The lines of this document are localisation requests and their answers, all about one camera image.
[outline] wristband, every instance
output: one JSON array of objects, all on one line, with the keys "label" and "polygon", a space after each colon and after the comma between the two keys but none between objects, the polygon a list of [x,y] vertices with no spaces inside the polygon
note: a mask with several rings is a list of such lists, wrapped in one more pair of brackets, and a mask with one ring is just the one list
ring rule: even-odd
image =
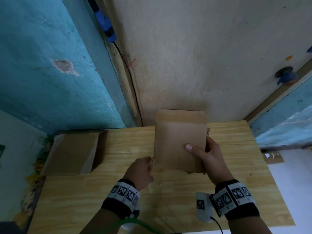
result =
[{"label": "wristband", "polygon": [[120,219],[129,217],[141,198],[132,181],[120,179],[102,204],[102,209],[115,213]]},{"label": "wristband", "polygon": [[227,220],[249,216],[260,216],[255,200],[243,183],[237,180],[221,182],[216,185],[216,193],[209,197],[219,217]]}]

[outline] fingernail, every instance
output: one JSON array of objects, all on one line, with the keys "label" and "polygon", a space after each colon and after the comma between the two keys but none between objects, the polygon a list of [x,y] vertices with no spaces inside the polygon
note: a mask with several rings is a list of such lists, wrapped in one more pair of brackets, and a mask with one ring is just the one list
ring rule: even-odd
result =
[{"label": "fingernail", "polygon": [[192,150],[192,145],[187,144],[187,145],[185,146],[185,148],[186,148],[186,150],[191,151],[191,150]]}]

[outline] left hand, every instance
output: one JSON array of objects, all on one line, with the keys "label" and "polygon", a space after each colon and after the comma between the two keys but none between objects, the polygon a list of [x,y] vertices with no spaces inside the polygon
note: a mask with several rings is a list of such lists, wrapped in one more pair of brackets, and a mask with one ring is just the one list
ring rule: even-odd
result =
[{"label": "left hand", "polygon": [[138,191],[147,187],[148,184],[154,181],[154,178],[151,176],[153,169],[150,164],[151,161],[151,157],[137,158],[130,165],[123,178],[132,181]]}]

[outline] wooden table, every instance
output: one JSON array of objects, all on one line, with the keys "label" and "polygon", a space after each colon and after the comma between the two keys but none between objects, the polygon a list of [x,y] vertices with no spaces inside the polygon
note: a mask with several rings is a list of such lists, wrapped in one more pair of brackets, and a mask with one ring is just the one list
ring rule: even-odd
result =
[{"label": "wooden table", "polygon": [[[209,123],[208,127],[234,177],[255,198],[264,222],[294,225],[246,121]],[[79,233],[129,165],[138,157],[152,156],[153,150],[154,127],[109,130],[104,163],[91,174],[47,177],[28,233]],[[196,218],[195,193],[214,193],[215,186],[206,175],[161,168],[154,168],[152,175],[154,183],[141,191],[139,219],[166,233],[219,229],[216,223]],[[225,217],[217,220],[228,229]],[[138,227],[134,233],[145,232]]]}]

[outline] green cable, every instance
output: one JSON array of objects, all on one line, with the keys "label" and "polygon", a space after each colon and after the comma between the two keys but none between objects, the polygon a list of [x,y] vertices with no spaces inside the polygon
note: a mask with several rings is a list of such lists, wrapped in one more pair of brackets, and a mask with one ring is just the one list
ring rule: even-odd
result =
[{"label": "green cable", "polygon": [[152,228],[151,226],[149,226],[148,224],[146,224],[145,222],[141,221],[141,220],[138,220],[138,219],[135,219],[135,218],[126,218],[126,219],[123,219],[123,220],[120,220],[118,222],[116,222],[114,225],[110,226],[109,228],[106,228],[100,232],[98,232],[98,234],[103,234],[103,233],[107,233],[109,231],[111,231],[112,229],[118,227],[118,226],[121,226],[123,224],[126,224],[126,223],[136,223],[136,224],[140,224],[142,227],[145,227],[147,230],[151,231],[152,233],[156,233],[156,234],[165,234],[163,232],[160,232],[154,228]]}]

